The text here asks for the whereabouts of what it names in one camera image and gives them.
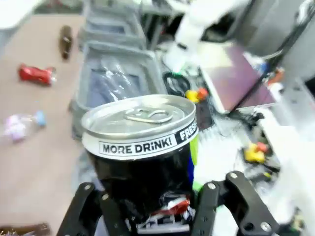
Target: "plastic bottle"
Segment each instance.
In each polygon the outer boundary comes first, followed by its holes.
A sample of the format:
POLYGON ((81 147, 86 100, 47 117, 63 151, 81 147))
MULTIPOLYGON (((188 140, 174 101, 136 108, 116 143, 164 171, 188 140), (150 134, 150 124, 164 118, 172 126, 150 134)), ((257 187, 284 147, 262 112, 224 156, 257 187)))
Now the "plastic bottle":
POLYGON ((18 142, 37 132, 46 125, 45 115, 42 111, 34 115, 15 114, 9 116, 2 125, 1 140, 18 142))

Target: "bottle cap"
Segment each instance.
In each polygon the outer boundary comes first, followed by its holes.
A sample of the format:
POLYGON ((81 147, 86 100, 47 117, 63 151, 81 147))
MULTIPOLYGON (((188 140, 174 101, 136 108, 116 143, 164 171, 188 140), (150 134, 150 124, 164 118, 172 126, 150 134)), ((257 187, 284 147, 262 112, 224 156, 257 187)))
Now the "bottle cap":
POLYGON ((35 119, 36 119, 36 123, 39 126, 45 126, 46 125, 46 118, 45 118, 45 114, 43 111, 38 111, 35 113, 35 119))

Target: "pull tab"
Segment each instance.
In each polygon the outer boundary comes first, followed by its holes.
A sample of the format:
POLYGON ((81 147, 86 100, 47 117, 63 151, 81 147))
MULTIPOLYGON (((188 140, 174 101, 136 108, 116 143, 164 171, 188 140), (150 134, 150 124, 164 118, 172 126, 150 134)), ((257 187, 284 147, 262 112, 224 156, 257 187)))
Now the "pull tab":
POLYGON ((144 122, 144 123, 153 123, 153 124, 161 124, 170 121, 173 118, 166 110, 153 110, 150 108, 139 108, 139 109, 132 109, 126 111, 125 118, 129 120, 144 122), (156 114, 164 114, 166 117, 154 119, 153 116, 156 114))

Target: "plastic crate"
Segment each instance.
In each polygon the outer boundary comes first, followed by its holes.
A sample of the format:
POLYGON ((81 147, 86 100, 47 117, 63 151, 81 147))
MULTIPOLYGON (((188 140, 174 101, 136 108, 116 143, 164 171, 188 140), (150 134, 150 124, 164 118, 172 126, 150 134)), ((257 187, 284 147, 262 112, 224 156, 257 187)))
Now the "plastic crate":
POLYGON ((71 108, 73 112, 72 131, 73 137, 80 139, 83 129, 82 116, 90 109, 102 105, 91 102, 97 96, 91 87, 93 70, 98 69, 102 58, 114 57, 123 67, 126 75, 137 78, 141 95, 167 94, 162 80, 161 70, 155 54, 110 43, 90 41, 84 47, 84 59, 79 75, 79 85, 71 108))
POLYGON ((94 5, 86 8, 86 22, 78 33, 80 48, 93 40, 146 49, 146 37, 133 10, 94 5))

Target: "beige surface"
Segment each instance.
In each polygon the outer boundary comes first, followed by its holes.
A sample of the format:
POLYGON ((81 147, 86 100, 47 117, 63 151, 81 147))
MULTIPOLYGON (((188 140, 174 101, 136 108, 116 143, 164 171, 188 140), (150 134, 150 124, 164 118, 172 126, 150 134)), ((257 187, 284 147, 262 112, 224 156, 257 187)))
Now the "beige surface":
POLYGON ((67 110, 75 91, 82 55, 76 43, 69 62, 58 50, 63 24, 82 24, 80 16, 33 16, 7 44, 0 58, 0 119, 11 114, 43 110, 48 125, 17 145, 0 146, 0 225, 48 222, 56 234, 70 204, 75 160, 82 147, 71 138, 71 114, 67 110), (21 63, 39 68, 55 66, 57 83, 51 88, 20 82, 21 63))

